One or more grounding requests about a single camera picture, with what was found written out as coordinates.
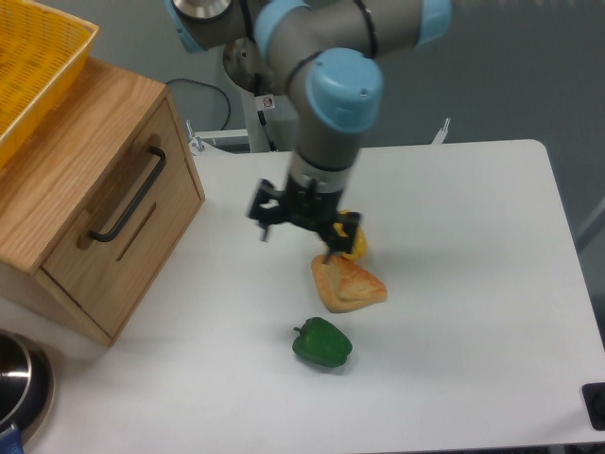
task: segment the toast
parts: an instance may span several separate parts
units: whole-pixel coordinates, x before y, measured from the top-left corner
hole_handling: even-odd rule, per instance
[[[330,312],[350,312],[387,299],[387,288],[369,271],[339,255],[324,264],[324,255],[311,263],[321,301]]]

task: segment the blue object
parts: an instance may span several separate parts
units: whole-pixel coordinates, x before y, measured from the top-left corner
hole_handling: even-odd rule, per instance
[[[416,45],[426,44],[444,35],[451,22],[451,0],[423,0],[420,36]]]
[[[319,55],[307,76],[309,104],[333,130],[358,133],[378,119],[385,82],[374,60],[352,49],[329,49]]]
[[[174,7],[172,5],[172,0],[164,0],[164,4],[168,11],[168,15],[170,16],[170,19],[172,19],[172,23],[174,24],[174,27],[177,29],[177,33],[179,33],[179,38],[181,38],[181,43],[182,43],[182,46],[185,48],[185,50],[189,54],[195,54],[196,52],[203,52],[204,49],[202,49],[199,46],[199,44],[196,42],[196,40],[193,39],[193,37],[189,34],[187,29],[183,26],[183,24],[181,22],[181,17],[179,17],[179,14],[177,13],[177,11],[174,10]]]
[[[254,40],[261,54],[268,62],[268,45],[275,28],[293,9],[309,8],[303,0],[272,0],[258,15],[254,24]]]
[[[0,454],[24,454],[21,430],[12,425],[0,433]]]

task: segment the metal pot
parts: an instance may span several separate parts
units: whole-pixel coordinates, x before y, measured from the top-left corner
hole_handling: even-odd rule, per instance
[[[0,330],[0,453],[8,440],[20,445],[22,437],[23,443],[31,437],[48,410],[53,384],[44,351],[28,338]]]

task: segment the wooden drawer cabinet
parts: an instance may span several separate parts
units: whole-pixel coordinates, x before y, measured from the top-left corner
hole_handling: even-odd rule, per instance
[[[0,175],[0,294],[111,344],[203,198],[166,87],[89,61]]]

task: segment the yellow plastic crate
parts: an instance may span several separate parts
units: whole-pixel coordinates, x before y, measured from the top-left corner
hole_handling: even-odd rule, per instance
[[[98,27],[29,0],[0,0],[0,168],[82,70]]]

